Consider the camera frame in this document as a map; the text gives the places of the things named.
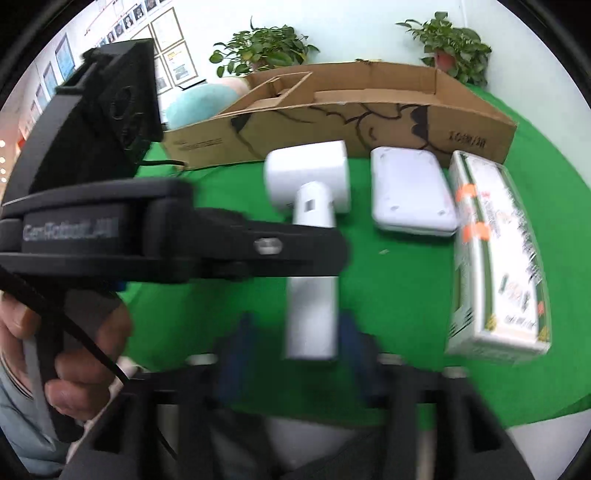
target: green plant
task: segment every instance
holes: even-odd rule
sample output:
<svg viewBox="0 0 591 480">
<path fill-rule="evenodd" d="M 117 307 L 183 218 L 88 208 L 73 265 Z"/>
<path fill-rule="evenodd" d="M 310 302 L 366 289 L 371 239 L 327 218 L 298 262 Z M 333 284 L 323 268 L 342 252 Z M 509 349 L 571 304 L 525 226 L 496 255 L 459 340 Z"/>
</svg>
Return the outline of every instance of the green plant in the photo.
<svg viewBox="0 0 591 480">
<path fill-rule="evenodd" d="M 276 67 L 288 67 L 302 64 L 311 51 L 320 51 L 314 45 L 307 43 L 306 35 L 297 35 L 293 27 L 255 28 L 234 33 L 228 43 L 218 42 L 214 47 L 222 46 L 222 50 L 215 50 L 209 61 L 226 65 L 217 68 L 217 76 L 224 71 L 234 75 L 270 70 Z"/>
<path fill-rule="evenodd" d="M 396 23 L 408 28 L 413 38 L 425 45 L 424 52 L 438 55 L 445 52 L 455 59 L 455 65 L 447 73 L 462 83 L 485 86 L 485 72 L 491 48 L 480 40 L 471 28 L 455 28 L 447 19 L 447 12 L 436 12 L 429 22 L 421 24 L 412 18 Z M 421 59 L 425 65 L 436 65 L 434 56 Z"/>
</svg>

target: light blue sleeve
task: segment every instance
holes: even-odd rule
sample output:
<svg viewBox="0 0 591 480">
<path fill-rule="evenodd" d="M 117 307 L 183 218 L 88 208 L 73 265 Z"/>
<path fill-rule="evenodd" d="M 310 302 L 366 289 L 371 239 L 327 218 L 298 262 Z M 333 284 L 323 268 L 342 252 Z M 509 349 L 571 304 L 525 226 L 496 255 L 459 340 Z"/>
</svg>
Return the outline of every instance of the light blue sleeve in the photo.
<svg viewBox="0 0 591 480">
<path fill-rule="evenodd" d="M 70 444 L 42 434 L 35 415 L 32 396 L 19 388 L 0 361 L 0 427 L 30 473 L 58 477 Z"/>
</svg>

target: green tablecloth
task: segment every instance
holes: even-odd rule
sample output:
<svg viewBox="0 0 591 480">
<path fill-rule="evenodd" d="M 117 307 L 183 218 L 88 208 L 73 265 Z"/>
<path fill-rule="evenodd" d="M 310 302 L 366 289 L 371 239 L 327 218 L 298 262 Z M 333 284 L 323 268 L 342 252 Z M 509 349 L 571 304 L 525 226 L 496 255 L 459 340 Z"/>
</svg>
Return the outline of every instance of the green tablecloth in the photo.
<svg viewBox="0 0 591 480">
<path fill-rule="evenodd" d="M 340 306 L 351 309 L 360 327 L 377 335 L 385 350 L 411 365 L 467 367 L 484 398 L 510 426 L 556 416 L 591 393 L 591 192 L 531 124 L 493 96 L 475 91 L 519 122 L 505 164 L 544 262 L 553 315 L 549 353 L 516 366 L 444 355 L 453 245 L 374 228 L 367 159 L 350 160 L 352 211 L 338 222 L 352 246 L 352 262 L 340 279 Z M 147 158 L 165 158 L 165 153 L 155 145 Z M 148 167 L 140 175 L 169 173 L 168 167 Z M 198 185 L 196 205 L 282 220 L 267 201 L 262 163 L 199 170 L 185 178 Z M 346 366 L 281 359 L 285 279 L 130 284 L 124 298 L 135 319 L 128 354 L 149 369 L 176 367 L 188 355 L 207 351 L 216 337 L 235 326 L 241 312 L 252 310 L 259 336 L 240 408 L 344 424 L 381 418 L 359 402 Z"/>
</svg>

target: cardboard divider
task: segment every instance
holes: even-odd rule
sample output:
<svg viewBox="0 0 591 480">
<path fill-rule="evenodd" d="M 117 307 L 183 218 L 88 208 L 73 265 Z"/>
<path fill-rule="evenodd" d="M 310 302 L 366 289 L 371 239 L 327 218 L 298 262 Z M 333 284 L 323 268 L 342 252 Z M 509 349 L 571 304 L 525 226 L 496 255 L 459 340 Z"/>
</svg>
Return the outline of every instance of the cardboard divider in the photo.
<svg viewBox="0 0 591 480">
<path fill-rule="evenodd" d="M 454 150 L 503 163 L 516 125 L 457 80 L 385 62 L 300 65 L 246 77 L 252 90 L 219 115 L 167 131 L 164 148 L 191 168 L 264 160 L 277 148 L 344 140 L 351 157 L 376 147 Z"/>
</svg>

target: cardboard box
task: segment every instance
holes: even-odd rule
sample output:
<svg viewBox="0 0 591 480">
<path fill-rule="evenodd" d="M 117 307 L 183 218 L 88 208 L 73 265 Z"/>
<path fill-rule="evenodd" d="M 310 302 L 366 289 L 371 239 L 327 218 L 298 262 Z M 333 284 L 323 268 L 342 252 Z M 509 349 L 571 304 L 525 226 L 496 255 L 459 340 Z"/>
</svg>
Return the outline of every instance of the cardboard box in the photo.
<svg viewBox="0 0 591 480">
<path fill-rule="evenodd" d="M 455 152 L 450 178 L 460 230 L 447 352 L 518 362 L 550 348 L 544 269 L 505 167 Z"/>
<path fill-rule="evenodd" d="M 376 147 L 420 148 L 446 167 L 461 148 L 502 163 L 516 129 L 504 113 L 429 67 L 325 63 L 246 79 L 252 90 L 219 115 L 165 132 L 171 158 L 209 167 L 344 140 L 351 157 L 369 158 Z"/>
</svg>

